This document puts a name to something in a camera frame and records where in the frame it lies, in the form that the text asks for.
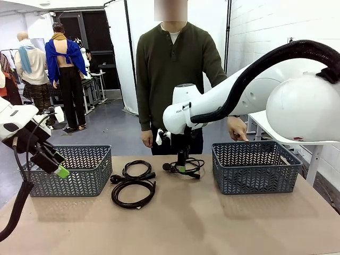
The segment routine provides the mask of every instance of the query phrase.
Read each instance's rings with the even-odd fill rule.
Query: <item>dark green henley shirt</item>
[[[174,88],[193,83],[204,93],[203,72],[214,87],[227,76],[208,32],[189,22],[175,44],[161,25],[142,35],[137,46],[137,101],[142,131],[150,124],[164,129],[163,112],[172,104]]]

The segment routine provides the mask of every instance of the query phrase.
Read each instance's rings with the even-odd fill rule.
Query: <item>mannequin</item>
[[[48,76],[54,88],[57,88],[59,81],[69,124],[65,131],[73,133],[86,128],[81,78],[87,72],[80,47],[67,40],[64,26],[56,22],[53,24],[53,31],[52,39],[45,46]]]
[[[42,114],[44,109],[49,109],[51,106],[47,86],[48,78],[45,73],[46,55],[31,43],[26,32],[18,33],[17,38],[20,47],[15,54],[16,71],[30,92],[35,106],[39,109],[39,114]],[[55,121],[49,118],[46,124],[52,129]]]

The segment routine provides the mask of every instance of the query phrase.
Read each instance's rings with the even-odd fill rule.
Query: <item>light blue scarf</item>
[[[26,44],[26,45],[19,47],[18,49],[19,54],[20,54],[22,69],[26,71],[27,73],[32,73],[30,60],[28,59],[28,55],[27,55],[27,51],[31,49],[35,49],[34,45]]]

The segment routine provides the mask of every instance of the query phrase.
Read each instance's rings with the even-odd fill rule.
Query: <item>black power cord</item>
[[[186,170],[185,172],[181,172],[180,170],[177,169],[177,162],[172,162],[172,163],[165,163],[163,164],[163,169],[165,171],[170,171],[171,173],[179,173],[182,175],[188,175],[190,177],[199,179],[201,178],[200,174],[197,174],[196,172],[200,171],[201,168],[204,166],[205,162],[202,159],[195,159],[195,158],[188,158],[185,161],[186,164],[193,165],[193,169]]]
[[[23,167],[20,163],[20,160],[19,160],[19,157],[18,157],[18,152],[16,150],[16,147],[18,145],[18,138],[15,137],[13,139],[12,149],[14,150],[14,157],[15,157],[16,163],[18,164],[20,172],[22,173],[23,182],[21,184],[21,187],[20,187],[18,194],[16,195],[16,199],[15,199],[15,202],[14,202],[14,206],[13,206],[12,213],[11,213],[10,219],[8,221],[8,224],[0,232],[0,242],[4,241],[7,237],[9,237],[9,235],[12,234],[12,232],[16,228],[16,226],[17,226],[17,224],[20,220],[22,209],[23,209],[23,207],[26,203],[27,197],[34,187],[34,184],[31,182],[31,171],[30,171],[31,168],[30,168],[29,161],[28,161],[29,144],[31,143],[32,137],[33,137],[34,133],[36,132],[36,130],[38,129],[38,127],[42,124],[42,122],[45,119],[47,119],[48,117],[50,117],[52,115],[55,115],[55,113],[51,113],[51,114],[48,114],[47,116],[45,116],[36,125],[36,127],[33,129],[32,133],[30,134],[30,137],[28,139],[28,143],[27,143],[27,147],[26,147],[26,167],[27,167],[27,170],[28,170],[28,178],[27,178],[27,176],[24,172],[24,169],[23,169]]]
[[[132,165],[145,165],[148,169],[139,176],[132,176],[128,174],[128,168]],[[110,181],[112,184],[118,184],[115,188],[113,188],[111,193],[111,198],[113,203],[116,205],[126,208],[126,209],[140,209],[146,206],[151,199],[154,197],[156,192],[156,182],[150,182],[149,179],[153,179],[156,177],[156,173],[152,172],[152,166],[150,163],[144,160],[135,160],[133,162],[127,163],[122,170],[122,174],[124,177],[119,175],[112,175],[110,177]],[[127,186],[130,185],[140,185],[144,186],[150,191],[150,194],[146,197],[141,199],[140,201],[133,202],[133,203],[125,203],[119,200],[119,193]]]

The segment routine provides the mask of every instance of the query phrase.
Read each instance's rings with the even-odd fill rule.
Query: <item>black trousers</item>
[[[86,121],[83,108],[84,98],[79,71],[75,66],[60,67],[59,70],[59,84],[62,91],[64,110],[69,127],[77,128],[78,126],[85,125]]]
[[[154,141],[152,143],[152,155],[177,155],[181,148],[181,142],[183,138],[181,135],[172,134],[171,135],[171,144],[170,142],[163,142],[162,145],[158,145],[156,143],[158,128],[152,126],[152,135],[154,137]],[[194,139],[192,139],[190,144],[189,154],[202,154],[203,153],[203,131],[202,129],[198,130],[198,133]]]

